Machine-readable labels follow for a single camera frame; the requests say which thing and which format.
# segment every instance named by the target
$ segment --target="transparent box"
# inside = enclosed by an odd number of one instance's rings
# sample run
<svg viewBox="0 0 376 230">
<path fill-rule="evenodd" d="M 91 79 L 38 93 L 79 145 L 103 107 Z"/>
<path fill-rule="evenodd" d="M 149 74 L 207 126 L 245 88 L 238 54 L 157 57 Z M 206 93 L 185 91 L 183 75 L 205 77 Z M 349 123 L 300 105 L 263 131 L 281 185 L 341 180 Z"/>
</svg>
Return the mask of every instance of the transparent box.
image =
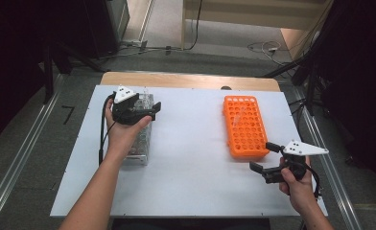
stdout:
<svg viewBox="0 0 376 230">
<path fill-rule="evenodd" d="M 139 100 L 134 104 L 135 109 L 150 109 L 154 105 L 153 94 L 140 94 Z M 152 133 L 152 123 L 143 128 L 136 137 L 125 164 L 147 165 L 149 163 L 150 137 Z"/>
</svg>

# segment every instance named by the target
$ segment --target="wrist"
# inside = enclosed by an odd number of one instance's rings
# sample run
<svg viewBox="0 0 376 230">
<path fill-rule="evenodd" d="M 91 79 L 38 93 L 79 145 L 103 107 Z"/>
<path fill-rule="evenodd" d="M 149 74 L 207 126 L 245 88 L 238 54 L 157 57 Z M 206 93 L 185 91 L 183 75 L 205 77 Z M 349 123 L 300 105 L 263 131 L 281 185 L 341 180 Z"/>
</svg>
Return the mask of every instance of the wrist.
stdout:
<svg viewBox="0 0 376 230">
<path fill-rule="evenodd" d="M 317 214 L 321 212 L 322 211 L 320 210 L 319 205 L 317 205 L 317 201 L 315 199 L 306 202 L 306 204 L 299 210 L 299 214 L 304 218 L 308 217 L 311 214 Z"/>
<path fill-rule="evenodd" d="M 120 167 L 128 153 L 124 149 L 108 147 L 104 161 L 112 162 Z"/>
</svg>

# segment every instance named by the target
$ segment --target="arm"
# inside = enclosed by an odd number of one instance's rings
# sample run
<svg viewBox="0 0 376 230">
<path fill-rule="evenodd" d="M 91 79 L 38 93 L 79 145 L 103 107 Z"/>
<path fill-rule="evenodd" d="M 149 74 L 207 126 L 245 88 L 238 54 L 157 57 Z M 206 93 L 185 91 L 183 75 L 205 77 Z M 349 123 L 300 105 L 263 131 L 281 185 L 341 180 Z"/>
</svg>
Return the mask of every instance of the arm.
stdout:
<svg viewBox="0 0 376 230">
<path fill-rule="evenodd" d="M 334 229 L 317 205 L 312 189 L 311 172 L 307 171 L 299 181 L 289 169 L 281 170 L 281 174 L 287 183 L 280 183 L 279 188 L 281 192 L 290 196 L 291 204 L 304 219 L 307 229 Z"/>
<path fill-rule="evenodd" d="M 110 110 L 112 104 L 113 100 L 109 100 L 106 105 L 107 127 L 114 123 Z M 108 134 L 108 147 L 104 161 L 59 229 L 107 229 L 120 167 L 136 135 L 151 120 L 152 118 L 147 116 L 134 126 L 115 124 L 112 127 Z"/>
</svg>

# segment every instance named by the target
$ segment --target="wooden table edge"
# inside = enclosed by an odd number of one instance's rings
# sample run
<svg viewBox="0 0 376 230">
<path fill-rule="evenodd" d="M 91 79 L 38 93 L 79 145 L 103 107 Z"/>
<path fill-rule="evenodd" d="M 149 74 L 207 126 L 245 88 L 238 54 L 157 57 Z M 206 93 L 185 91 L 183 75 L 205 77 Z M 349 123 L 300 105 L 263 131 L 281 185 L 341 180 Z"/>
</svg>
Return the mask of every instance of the wooden table edge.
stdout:
<svg viewBox="0 0 376 230">
<path fill-rule="evenodd" d="M 281 92 L 277 80 L 251 77 L 155 72 L 107 72 L 101 85 L 134 85 L 148 87 L 221 89 Z"/>
</svg>

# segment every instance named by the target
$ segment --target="orange rack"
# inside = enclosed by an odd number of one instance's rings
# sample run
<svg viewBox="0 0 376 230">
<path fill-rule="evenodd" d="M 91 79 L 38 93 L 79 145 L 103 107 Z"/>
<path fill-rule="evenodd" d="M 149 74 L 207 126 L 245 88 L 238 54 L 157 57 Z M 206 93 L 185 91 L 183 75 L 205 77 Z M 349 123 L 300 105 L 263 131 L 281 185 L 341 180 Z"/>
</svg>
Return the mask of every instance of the orange rack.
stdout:
<svg viewBox="0 0 376 230">
<path fill-rule="evenodd" d="M 257 100 L 253 96 L 225 96 L 223 103 L 230 154 L 233 157 L 263 157 L 267 135 Z"/>
</svg>

